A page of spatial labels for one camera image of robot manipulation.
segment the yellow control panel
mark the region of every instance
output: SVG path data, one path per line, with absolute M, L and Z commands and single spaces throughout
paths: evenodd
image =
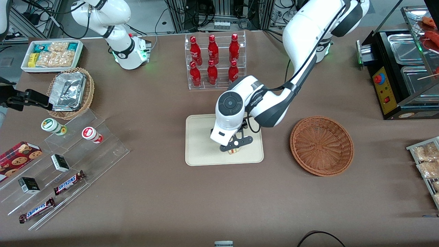
M 372 79 L 374 80 L 375 90 L 377 91 L 381 109 L 384 114 L 387 114 L 395 109 L 397 104 L 384 67 L 376 72 Z

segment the cookie box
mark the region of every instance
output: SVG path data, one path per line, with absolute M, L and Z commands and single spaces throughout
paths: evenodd
M 27 142 L 20 142 L 0 155 L 0 182 L 10 177 L 42 153 L 40 147 Z
M 54 41 L 59 42 L 69 42 L 69 43 L 77 43 L 78 46 L 76 47 L 75 56 L 73 57 L 73 62 L 70 67 L 54 67 L 54 68 L 40 68 L 40 67 L 29 67 L 28 62 L 31 58 L 31 54 L 34 52 L 35 46 L 46 44 Z M 32 41 L 29 44 L 28 50 L 26 52 L 25 58 L 23 59 L 22 63 L 22 70 L 27 73 L 53 73 L 53 72 L 61 72 L 68 69 L 74 69 L 76 68 L 76 65 L 78 64 L 79 58 L 81 56 L 81 52 L 83 49 L 83 43 L 80 40 L 39 40 L 39 41 Z

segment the emergency stop button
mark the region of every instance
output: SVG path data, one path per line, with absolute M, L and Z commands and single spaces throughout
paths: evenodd
M 374 76 L 374 82 L 378 85 L 382 85 L 385 81 L 385 75 L 383 73 L 379 73 L 378 75 Z

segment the metal tray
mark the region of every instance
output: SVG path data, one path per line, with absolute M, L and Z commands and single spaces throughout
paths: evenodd
M 396 62 L 401 65 L 422 65 L 421 55 L 410 34 L 392 34 L 387 37 L 395 55 Z
M 401 74 L 410 94 L 416 93 L 431 83 L 431 78 L 418 80 L 418 78 L 428 76 L 425 66 L 405 66 L 401 69 Z M 433 86 L 415 100 L 418 102 L 439 102 L 439 84 Z

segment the small black box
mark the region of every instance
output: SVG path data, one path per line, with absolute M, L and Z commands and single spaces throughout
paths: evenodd
M 65 161 L 64 157 L 59 154 L 54 154 L 51 156 L 52 163 L 55 166 L 55 169 L 62 172 L 67 172 L 70 167 L 68 167 L 67 161 Z
M 18 180 L 18 183 L 20 184 L 20 187 L 22 188 L 24 193 L 36 194 L 40 191 L 40 188 L 38 187 L 38 184 L 36 184 L 34 178 L 21 177 Z

